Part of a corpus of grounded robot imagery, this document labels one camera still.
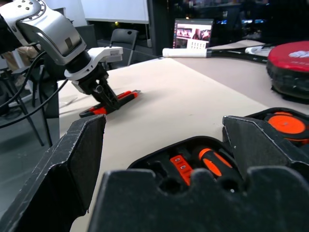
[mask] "orange tool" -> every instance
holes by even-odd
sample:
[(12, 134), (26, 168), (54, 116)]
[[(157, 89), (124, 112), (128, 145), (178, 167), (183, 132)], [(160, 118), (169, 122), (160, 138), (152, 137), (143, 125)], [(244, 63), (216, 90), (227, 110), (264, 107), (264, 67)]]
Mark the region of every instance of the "orange tool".
[(209, 147), (198, 147), (193, 151), (194, 156), (202, 161), (203, 166), (211, 171), (215, 178), (226, 176), (238, 180), (240, 174), (232, 164)]
[(288, 112), (269, 114), (264, 119), (291, 142), (309, 144), (309, 121)]
[(190, 176), (193, 169), (187, 163), (187, 161), (183, 158), (182, 155), (177, 155), (171, 159), (169, 159), (177, 168), (179, 174), (186, 182), (187, 185), (190, 185)]

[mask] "white tube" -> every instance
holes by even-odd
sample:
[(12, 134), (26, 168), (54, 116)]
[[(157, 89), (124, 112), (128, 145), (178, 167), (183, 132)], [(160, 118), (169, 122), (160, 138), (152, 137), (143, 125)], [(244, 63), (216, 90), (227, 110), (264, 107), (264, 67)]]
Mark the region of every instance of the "white tube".
[(206, 58), (207, 49), (164, 48), (162, 53), (167, 58)]

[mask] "screwdriver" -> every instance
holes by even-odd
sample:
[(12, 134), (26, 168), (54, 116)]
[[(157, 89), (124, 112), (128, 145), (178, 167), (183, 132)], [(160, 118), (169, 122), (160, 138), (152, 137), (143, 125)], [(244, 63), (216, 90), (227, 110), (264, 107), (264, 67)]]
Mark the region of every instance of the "screwdriver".
[(235, 180), (241, 179), (239, 172), (232, 164), (209, 147), (197, 147), (193, 151), (195, 158), (202, 162), (202, 165), (211, 171), (215, 178), (224, 176)]

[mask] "floor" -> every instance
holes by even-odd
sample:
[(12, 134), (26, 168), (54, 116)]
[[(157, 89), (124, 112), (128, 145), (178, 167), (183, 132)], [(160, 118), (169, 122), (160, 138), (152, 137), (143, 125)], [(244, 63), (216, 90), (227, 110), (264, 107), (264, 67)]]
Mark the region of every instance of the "floor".
[[(28, 112), (33, 111), (30, 103)], [(41, 146), (27, 120), (0, 129), (0, 218), (37, 165), (43, 153), (49, 148), (44, 132), (41, 112), (32, 116), (44, 142)], [(9, 120), (0, 117), (0, 125)], [(52, 140), (59, 139), (59, 119), (48, 119)]]

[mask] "whiteboard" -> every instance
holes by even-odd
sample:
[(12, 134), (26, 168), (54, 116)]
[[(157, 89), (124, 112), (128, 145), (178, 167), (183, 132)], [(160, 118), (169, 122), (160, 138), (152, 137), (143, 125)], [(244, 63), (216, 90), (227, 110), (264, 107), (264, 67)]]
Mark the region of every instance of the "whiteboard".
[(148, 24), (147, 0), (81, 0), (88, 21)]
[(87, 25), (81, 0), (44, 0), (51, 9), (65, 7), (66, 17), (73, 20), (75, 27)]

